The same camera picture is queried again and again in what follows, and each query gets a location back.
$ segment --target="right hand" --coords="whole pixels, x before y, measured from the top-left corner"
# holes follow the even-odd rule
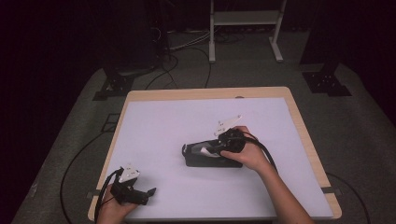
[[[251,138],[249,135],[250,131],[246,126],[237,126],[235,129],[243,132],[245,137]],[[222,150],[220,154],[225,158],[239,161],[246,165],[247,168],[256,172],[262,168],[268,169],[268,166],[271,166],[271,163],[265,157],[262,149],[249,142],[246,142],[245,147],[239,153],[232,153],[230,151]]]

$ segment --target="white tag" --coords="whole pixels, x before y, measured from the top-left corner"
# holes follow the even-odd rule
[[[131,163],[128,163],[124,167],[124,171],[122,172],[122,175],[120,177],[120,183],[123,183],[125,181],[135,179],[140,175],[140,173],[132,166]]]
[[[242,116],[238,115],[238,116],[236,116],[235,118],[232,118],[232,119],[225,119],[225,120],[219,121],[219,125],[218,125],[218,128],[216,129],[215,136],[219,136],[219,134],[227,132],[241,118],[242,118]]]

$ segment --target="hand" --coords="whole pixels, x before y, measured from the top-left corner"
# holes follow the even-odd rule
[[[250,131],[245,126],[237,126],[235,129],[244,133],[245,137],[252,138]],[[271,163],[267,160],[262,149],[254,145],[253,143],[246,142],[245,147],[240,153],[232,153],[230,151],[223,150],[220,152],[221,156],[239,161],[246,165],[247,168],[259,171],[261,168],[266,169],[267,166],[271,166]]]
[[[138,206],[135,203],[119,204],[110,192],[111,186],[107,186],[105,197],[102,201],[103,204],[99,211],[98,224],[120,224]]]

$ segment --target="gray carpet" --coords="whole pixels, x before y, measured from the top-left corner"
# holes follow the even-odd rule
[[[231,45],[217,44],[217,61],[211,65],[208,88],[266,87],[290,88],[305,125],[311,135],[323,167],[352,185],[367,206],[373,223],[393,223],[396,219],[396,130],[353,71],[340,65],[336,76],[352,96],[329,97],[311,93],[302,76],[299,61],[308,33],[282,32],[278,45],[285,62],[276,63],[268,43],[269,34],[245,35]],[[174,45],[191,35],[173,34]],[[208,46],[196,48],[207,52]],[[206,56],[196,49],[173,53],[178,58],[171,74],[180,89],[203,88],[208,76]],[[169,69],[175,60],[165,63]],[[162,72],[138,77],[133,90],[143,90]],[[104,81],[98,70],[78,97],[57,140],[33,183],[31,192],[13,223],[67,223],[59,191],[64,172],[71,160],[101,133],[108,114],[120,113],[124,97],[92,101]],[[175,89],[169,76],[158,78],[150,89]],[[64,205],[73,223],[91,223],[87,193],[94,190],[101,173],[112,133],[103,133],[78,155],[64,181]],[[366,223],[358,198],[351,189],[334,177],[332,185],[342,191],[338,196],[343,210],[341,218],[318,223]]]

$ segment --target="white surface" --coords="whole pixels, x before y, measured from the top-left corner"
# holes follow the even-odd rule
[[[215,139],[219,120],[242,115],[268,148],[280,176],[311,217],[332,217],[283,98],[131,102],[120,126],[107,175],[131,162],[134,187],[157,188],[137,220],[275,217],[259,176],[242,168],[187,167],[184,144]]]

